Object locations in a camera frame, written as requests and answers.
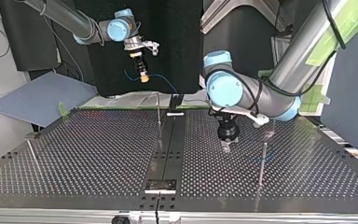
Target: metal bracket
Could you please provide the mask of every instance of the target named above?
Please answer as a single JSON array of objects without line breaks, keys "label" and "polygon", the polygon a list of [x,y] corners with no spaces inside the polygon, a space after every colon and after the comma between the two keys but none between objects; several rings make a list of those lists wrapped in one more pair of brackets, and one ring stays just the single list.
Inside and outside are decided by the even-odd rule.
[{"label": "metal bracket", "polygon": [[[219,111],[222,109],[222,107],[212,105],[212,109],[215,111]],[[224,108],[222,110],[222,112],[226,112],[226,113],[230,113],[230,114],[244,115],[244,116],[248,117],[249,119],[252,119],[255,122],[254,126],[256,128],[259,128],[269,122],[269,117],[262,115],[262,114],[256,115],[256,114],[254,114],[253,111],[241,108],[239,106],[232,106],[232,107]]]},{"label": "metal bracket", "polygon": [[182,104],[184,97],[185,96],[183,94],[173,94],[171,96],[170,106],[167,112],[168,117],[177,117],[185,115],[183,111],[177,109],[177,106]]},{"label": "metal bracket", "polygon": [[159,43],[149,40],[142,41],[142,38],[139,35],[124,40],[124,50],[147,48],[150,49],[150,51],[152,51],[153,56],[158,55],[158,47],[159,47]]},{"label": "metal bracket", "polygon": [[[201,31],[208,34],[215,25],[236,7],[249,6],[257,9],[272,25],[275,25],[280,3],[278,0],[214,0],[201,18]],[[283,16],[278,18],[277,29],[283,31]]]},{"label": "metal bracket", "polygon": [[148,180],[146,194],[175,194],[176,180]]},{"label": "metal bracket", "polygon": [[40,137],[41,133],[27,133],[27,135],[25,135],[25,141],[27,141],[28,144],[28,148],[31,150],[32,153],[32,157],[34,158],[34,160],[37,160],[37,156],[34,153],[34,147],[32,146],[32,142],[36,139],[38,139]]}]

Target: black mat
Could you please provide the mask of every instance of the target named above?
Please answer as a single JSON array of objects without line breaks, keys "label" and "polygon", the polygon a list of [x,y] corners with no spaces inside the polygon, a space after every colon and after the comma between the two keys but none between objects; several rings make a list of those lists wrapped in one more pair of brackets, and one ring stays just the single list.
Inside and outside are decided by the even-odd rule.
[{"label": "black mat", "polygon": [[[150,74],[165,76],[181,93],[198,90],[200,74],[201,38],[200,0],[75,0],[76,8],[96,21],[111,20],[115,11],[131,8],[137,21],[142,22],[141,35],[160,44],[158,57],[146,53]],[[104,47],[89,46],[89,56],[94,70],[98,92],[102,96],[117,95],[130,91],[162,91],[174,93],[165,80],[152,77],[142,84],[132,82],[138,77],[134,61],[124,51],[122,43],[108,42]]]}]

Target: green tape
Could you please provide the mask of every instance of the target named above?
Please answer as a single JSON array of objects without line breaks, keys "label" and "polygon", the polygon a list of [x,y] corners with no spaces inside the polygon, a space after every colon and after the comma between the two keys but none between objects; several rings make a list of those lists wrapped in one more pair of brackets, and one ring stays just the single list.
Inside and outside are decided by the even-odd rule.
[{"label": "green tape", "polygon": [[[345,43],[348,43],[358,32],[358,0],[348,0],[335,17],[338,30]],[[313,49],[306,64],[321,66],[327,57],[338,46],[337,39],[331,26],[324,32],[315,49]]]},{"label": "green tape", "polygon": [[300,112],[314,113],[317,111],[319,103],[323,100],[322,87],[323,85],[315,85],[309,92],[303,95],[299,110]]},{"label": "green tape", "polygon": [[63,102],[59,103],[58,108],[60,109],[61,116],[66,117],[69,115],[69,111],[65,109],[65,105],[63,104]]}]

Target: blue panel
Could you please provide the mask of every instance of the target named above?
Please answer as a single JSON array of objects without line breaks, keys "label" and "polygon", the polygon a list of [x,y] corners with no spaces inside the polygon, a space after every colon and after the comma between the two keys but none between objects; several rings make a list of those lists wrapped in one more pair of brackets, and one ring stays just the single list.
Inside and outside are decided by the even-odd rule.
[{"label": "blue panel", "polygon": [[0,98],[0,113],[47,127],[61,116],[60,102],[69,111],[96,93],[89,84],[49,72]]}]

